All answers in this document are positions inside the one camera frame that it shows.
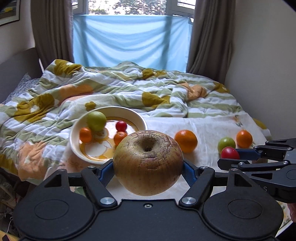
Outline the small orange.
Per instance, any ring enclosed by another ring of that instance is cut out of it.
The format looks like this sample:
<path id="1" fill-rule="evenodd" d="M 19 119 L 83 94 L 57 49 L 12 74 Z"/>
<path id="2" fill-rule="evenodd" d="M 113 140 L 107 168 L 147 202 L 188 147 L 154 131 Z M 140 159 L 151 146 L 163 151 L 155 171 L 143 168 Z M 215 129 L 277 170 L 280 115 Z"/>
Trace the small orange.
<path id="1" fill-rule="evenodd" d="M 236 143 L 240 148 L 248 149 L 253 143 L 253 137 L 247 130 L 241 130 L 236 135 Z"/>

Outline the large orange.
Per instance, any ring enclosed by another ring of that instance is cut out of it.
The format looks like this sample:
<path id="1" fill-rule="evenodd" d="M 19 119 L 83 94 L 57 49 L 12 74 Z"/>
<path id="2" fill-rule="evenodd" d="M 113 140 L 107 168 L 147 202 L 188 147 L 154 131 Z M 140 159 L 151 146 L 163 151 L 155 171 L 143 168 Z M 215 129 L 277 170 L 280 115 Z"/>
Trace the large orange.
<path id="1" fill-rule="evenodd" d="M 191 153 L 198 145 L 196 135 L 190 130 L 180 130 L 175 134 L 175 141 L 179 144 L 183 153 Z"/>

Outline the small orange mandarin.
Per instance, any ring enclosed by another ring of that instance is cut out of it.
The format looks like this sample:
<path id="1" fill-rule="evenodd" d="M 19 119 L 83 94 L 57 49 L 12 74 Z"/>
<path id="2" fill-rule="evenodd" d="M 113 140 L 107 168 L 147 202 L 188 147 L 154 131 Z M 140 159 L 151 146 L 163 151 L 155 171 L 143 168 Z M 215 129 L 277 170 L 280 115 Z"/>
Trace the small orange mandarin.
<path id="1" fill-rule="evenodd" d="M 92 142 L 93 136 L 92 136 L 92 130 L 88 127 L 83 127 L 79 131 L 79 139 L 83 143 L 90 143 Z"/>

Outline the large brownish apple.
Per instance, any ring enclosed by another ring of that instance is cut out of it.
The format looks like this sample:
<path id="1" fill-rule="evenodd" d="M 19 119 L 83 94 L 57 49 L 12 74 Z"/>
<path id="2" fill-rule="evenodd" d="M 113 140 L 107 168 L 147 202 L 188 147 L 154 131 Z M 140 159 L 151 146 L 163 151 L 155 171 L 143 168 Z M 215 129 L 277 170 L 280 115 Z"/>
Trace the large brownish apple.
<path id="1" fill-rule="evenodd" d="M 128 191 L 153 196 L 171 188 L 183 168 L 183 153 L 170 136 L 153 130 L 134 132 L 117 146 L 113 168 Z"/>

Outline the small red tomato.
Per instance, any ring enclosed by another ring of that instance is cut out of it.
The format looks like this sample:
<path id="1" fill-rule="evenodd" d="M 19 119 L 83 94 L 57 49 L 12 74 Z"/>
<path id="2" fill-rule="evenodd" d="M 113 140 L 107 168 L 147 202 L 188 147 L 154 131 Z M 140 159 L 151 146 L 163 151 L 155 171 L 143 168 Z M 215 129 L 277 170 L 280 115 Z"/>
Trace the small red tomato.
<path id="1" fill-rule="evenodd" d="M 120 120 L 115 124 L 115 128 L 118 132 L 125 132 L 127 129 L 127 123 L 125 121 Z"/>

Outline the small green apple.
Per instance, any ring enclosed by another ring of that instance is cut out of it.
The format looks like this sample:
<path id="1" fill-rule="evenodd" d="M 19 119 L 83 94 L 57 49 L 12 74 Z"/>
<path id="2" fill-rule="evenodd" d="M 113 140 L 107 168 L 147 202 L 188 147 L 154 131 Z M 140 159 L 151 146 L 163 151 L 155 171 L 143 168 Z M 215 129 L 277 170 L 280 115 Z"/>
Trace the small green apple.
<path id="1" fill-rule="evenodd" d="M 88 127 L 94 132 L 100 132 L 104 129 L 107 119 L 100 111 L 92 111 L 88 113 L 86 123 Z"/>

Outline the cream yellow bear bowl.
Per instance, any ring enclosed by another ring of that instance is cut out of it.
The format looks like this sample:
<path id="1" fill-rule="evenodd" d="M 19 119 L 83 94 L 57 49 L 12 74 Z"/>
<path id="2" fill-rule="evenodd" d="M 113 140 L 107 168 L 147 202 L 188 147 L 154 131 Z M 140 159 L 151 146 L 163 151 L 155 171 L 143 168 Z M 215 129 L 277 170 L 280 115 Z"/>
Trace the cream yellow bear bowl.
<path id="1" fill-rule="evenodd" d="M 82 128 L 88 127 L 87 114 L 85 113 L 73 124 L 69 142 L 71 150 L 78 158 L 92 165 L 102 165 L 113 157 L 116 148 L 114 136 L 117 133 L 115 125 L 118 121 L 126 122 L 125 132 L 128 135 L 146 130 L 147 124 L 140 114 L 128 108 L 109 106 L 97 108 L 96 111 L 106 116 L 107 123 L 104 129 L 92 135 L 92 142 L 82 142 L 79 132 Z"/>

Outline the white embossed cloth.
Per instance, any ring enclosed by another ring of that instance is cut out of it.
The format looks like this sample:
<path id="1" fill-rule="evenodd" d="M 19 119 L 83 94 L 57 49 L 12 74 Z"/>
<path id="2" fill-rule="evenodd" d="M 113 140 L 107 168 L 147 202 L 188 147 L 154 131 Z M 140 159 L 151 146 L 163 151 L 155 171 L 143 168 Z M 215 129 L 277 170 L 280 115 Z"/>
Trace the white embossed cloth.
<path id="1" fill-rule="evenodd" d="M 266 138 L 261 132 L 260 128 L 252 120 L 248 114 L 231 115 L 222 117 L 206 117 L 206 118 L 153 118 L 144 117 L 148 130 L 156 130 L 165 133 L 172 138 L 179 130 L 192 131 L 197 139 L 198 145 L 194 152 L 184 154 L 185 159 L 191 161 L 195 166 L 208 166 L 215 169 L 217 172 L 221 171 L 217 166 L 219 153 L 217 150 L 218 142 L 221 138 L 231 137 L 235 138 L 240 130 L 247 130 L 253 137 L 255 145 L 264 144 Z M 87 163 L 79 159 L 71 150 L 70 144 L 67 144 L 65 152 L 62 156 L 59 168 L 64 168 L 68 173 L 80 172 L 85 167 L 89 166 Z M 114 198 L 121 202 L 121 199 L 171 199 L 179 200 L 184 193 L 189 189 L 188 184 L 183 177 L 168 190 L 161 194 L 154 196 L 138 196 L 126 190 L 118 181 L 116 177 L 107 185 L 107 190 L 114 196 Z M 290 219 L 290 212 L 288 206 L 279 202 L 284 212 L 284 221 L 281 230 L 286 229 L 292 224 Z"/>

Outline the brown right curtain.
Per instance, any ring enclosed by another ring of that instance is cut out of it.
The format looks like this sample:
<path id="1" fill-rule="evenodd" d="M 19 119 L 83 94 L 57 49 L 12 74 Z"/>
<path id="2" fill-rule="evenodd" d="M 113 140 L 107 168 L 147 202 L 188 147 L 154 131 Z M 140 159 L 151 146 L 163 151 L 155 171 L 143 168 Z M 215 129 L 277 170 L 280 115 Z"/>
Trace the brown right curtain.
<path id="1" fill-rule="evenodd" d="M 236 1 L 196 1 L 186 71 L 225 83 L 233 49 Z"/>

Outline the brown curtain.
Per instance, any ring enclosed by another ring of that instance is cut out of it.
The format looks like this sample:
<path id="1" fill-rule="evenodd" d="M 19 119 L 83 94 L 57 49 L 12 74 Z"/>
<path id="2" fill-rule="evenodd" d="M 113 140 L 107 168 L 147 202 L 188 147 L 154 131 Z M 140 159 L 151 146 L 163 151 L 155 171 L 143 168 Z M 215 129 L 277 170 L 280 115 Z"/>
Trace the brown curtain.
<path id="1" fill-rule="evenodd" d="M 31 1 L 31 23 L 44 68 L 55 59 L 74 62 L 72 1 Z"/>
<path id="2" fill-rule="evenodd" d="M 225 83 L 233 49 L 236 1 L 196 1 L 186 71 Z"/>

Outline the grey patterned pillow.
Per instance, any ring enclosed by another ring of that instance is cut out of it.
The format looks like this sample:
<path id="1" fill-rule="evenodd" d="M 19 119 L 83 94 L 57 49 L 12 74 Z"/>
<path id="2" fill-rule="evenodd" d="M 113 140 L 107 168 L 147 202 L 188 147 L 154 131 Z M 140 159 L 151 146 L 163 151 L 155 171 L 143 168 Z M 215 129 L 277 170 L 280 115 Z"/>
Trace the grey patterned pillow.
<path id="1" fill-rule="evenodd" d="M 16 88 L 8 95 L 8 97 L 1 103 L 1 104 L 6 104 L 9 101 L 11 101 L 14 97 L 19 96 L 23 92 L 27 91 L 30 88 L 34 88 L 36 85 L 38 85 L 40 78 L 31 78 L 31 76 L 26 73 Z"/>

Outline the grey bed headboard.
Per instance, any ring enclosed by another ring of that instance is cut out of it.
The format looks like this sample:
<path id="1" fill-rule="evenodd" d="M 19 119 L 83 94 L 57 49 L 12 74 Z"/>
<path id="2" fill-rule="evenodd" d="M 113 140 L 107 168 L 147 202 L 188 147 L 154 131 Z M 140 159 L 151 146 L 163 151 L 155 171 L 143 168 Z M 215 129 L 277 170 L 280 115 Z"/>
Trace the grey bed headboard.
<path id="1" fill-rule="evenodd" d="M 1 102 L 17 87 L 26 73 L 31 78 L 40 78 L 43 74 L 36 48 L 22 51 L 1 63 Z"/>

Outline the light blue window sheet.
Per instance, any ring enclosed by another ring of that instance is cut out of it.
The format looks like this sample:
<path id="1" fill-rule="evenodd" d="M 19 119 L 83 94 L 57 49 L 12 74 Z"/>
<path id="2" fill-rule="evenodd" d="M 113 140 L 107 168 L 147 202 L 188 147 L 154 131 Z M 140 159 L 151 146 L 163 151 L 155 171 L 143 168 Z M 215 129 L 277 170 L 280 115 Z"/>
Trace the light blue window sheet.
<path id="1" fill-rule="evenodd" d="M 186 70 L 193 23 L 183 16 L 75 15 L 75 63 L 113 67 L 131 61 L 145 68 Z"/>

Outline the brown left curtain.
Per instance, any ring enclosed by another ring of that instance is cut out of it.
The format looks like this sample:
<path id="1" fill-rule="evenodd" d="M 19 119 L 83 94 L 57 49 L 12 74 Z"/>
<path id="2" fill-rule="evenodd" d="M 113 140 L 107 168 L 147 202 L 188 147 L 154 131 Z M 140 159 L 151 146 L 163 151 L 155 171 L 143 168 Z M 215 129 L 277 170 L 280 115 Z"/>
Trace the brown left curtain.
<path id="1" fill-rule="evenodd" d="M 72 1 L 31 1 L 31 23 L 44 68 L 55 59 L 74 62 Z"/>

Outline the framed wall picture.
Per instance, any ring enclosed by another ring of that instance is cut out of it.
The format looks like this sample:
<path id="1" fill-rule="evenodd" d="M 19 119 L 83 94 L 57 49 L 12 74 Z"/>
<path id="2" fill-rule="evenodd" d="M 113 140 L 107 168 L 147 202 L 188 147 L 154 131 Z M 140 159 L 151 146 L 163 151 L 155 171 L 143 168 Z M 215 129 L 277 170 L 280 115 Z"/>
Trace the framed wall picture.
<path id="1" fill-rule="evenodd" d="M 21 1 L 1 1 L 1 26 L 20 20 Z"/>

